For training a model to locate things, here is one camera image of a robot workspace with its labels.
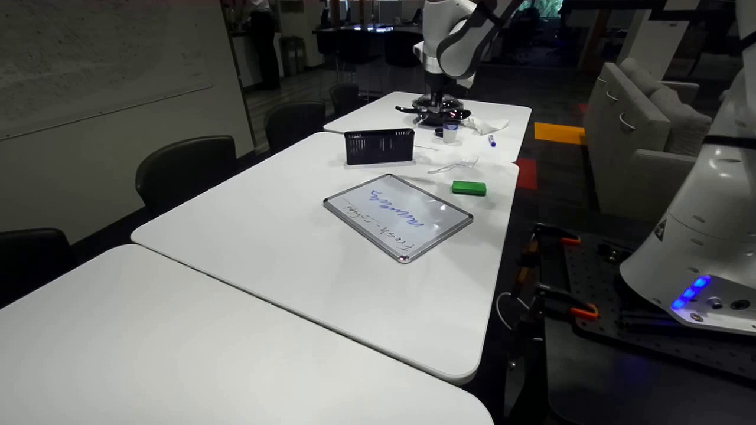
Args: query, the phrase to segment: dark floor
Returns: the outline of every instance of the dark floor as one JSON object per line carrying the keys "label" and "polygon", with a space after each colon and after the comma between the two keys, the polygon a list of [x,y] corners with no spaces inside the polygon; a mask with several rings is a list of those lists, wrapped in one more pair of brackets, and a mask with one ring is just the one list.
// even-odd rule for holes
{"label": "dark floor", "polygon": [[[328,103],[328,88],[341,81],[362,81],[344,74],[333,71],[308,71],[298,78],[282,81],[280,90],[272,91],[250,91],[248,103],[253,113],[253,131],[258,144],[263,149],[263,113],[276,108],[278,103],[293,98],[323,102]],[[408,78],[400,81],[400,88],[391,88],[390,78],[369,78],[373,84],[363,91],[383,94],[390,90],[422,90],[422,78],[415,71],[408,71]],[[484,67],[476,76],[476,84],[468,91],[471,98],[484,102],[503,102],[503,103],[523,103],[530,105],[530,120],[541,122],[567,122],[581,124],[581,102],[587,98],[592,78],[578,76],[569,68],[522,68],[491,63]],[[634,222],[619,222],[605,216],[595,209],[592,190],[589,190],[589,170],[586,168],[586,150],[581,146],[564,144],[541,144],[530,140],[530,129],[522,144],[522,156],[534,157],[539,166],[539,189],[520,189],[510,234],[506,244],[506,255],[501,259],[501,281],[499,287],[510,285],[510,277],[515,271],[515,261],[526,245],[529,231],[534,222],[549,222],[569,229],[592,229],[608,234],[643,234],[646,227]],[[128,244],[128,237],[134,227],[145,222],[148,215],[143,209],[116,222],[112,227],[95,234],[77,244],[79,258],[91,258],[111,245]],[[506,372],[507,372],[507,353],[510,339],[495,314],[488,320],[488,337],[484,347],[484,359],[476,377],[465,385],[475,396],[480,396],[495,423],[555,423],[545,414],[542,404],[542,372],[534,368],[522,404],[515,410],[507,410],[506,418]]]}

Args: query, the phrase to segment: small electronic device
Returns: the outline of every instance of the small electronic device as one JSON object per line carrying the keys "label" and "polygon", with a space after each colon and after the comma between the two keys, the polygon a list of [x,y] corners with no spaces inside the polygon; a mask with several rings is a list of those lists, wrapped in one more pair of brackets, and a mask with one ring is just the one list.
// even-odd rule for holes
{"label": "small electronic device", "polygon": [[347,163],[411,161],[412,140],[411,127],[347,131]]}

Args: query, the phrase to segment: blue light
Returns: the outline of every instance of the blue light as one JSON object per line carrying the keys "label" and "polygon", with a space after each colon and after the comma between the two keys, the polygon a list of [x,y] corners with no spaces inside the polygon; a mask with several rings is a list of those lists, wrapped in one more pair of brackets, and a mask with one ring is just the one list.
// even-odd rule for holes
{"label": "blue light", "polygon": [[698,277],[693,279],[691,287],[705,287],[708,285],[708,279],[705,277]]}

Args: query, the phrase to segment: green object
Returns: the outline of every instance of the green object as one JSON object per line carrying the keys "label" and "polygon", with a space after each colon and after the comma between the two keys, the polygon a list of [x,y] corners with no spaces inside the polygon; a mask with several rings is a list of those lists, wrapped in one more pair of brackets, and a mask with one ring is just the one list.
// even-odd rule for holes
{"label": "green object", "polygon": [[486,183],[484,181],[452,179],[451,190],[452,193],[468,193],[468,196],[486,196]]}

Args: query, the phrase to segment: white robot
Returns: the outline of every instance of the white robot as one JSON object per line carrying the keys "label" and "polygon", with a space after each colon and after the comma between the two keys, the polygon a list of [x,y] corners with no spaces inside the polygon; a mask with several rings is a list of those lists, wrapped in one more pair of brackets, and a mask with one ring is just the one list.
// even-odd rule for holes
{"label": "white robot", "polygon": [[756,3],[734,3],[743,68],[644,244],[619,267],[689,329],[756,335]]}
{"label": "white robot", "polygon": [[[471,84],[486,45],[516,4],[425,0],[415,54],[430,94],[412,103],[419,122],[457,117],[463,105],[443,96],[447,84]],[[619,274],[683,326],[756,335],[756,0],[736,0],[734,15],[743,68],[677,196]]]}

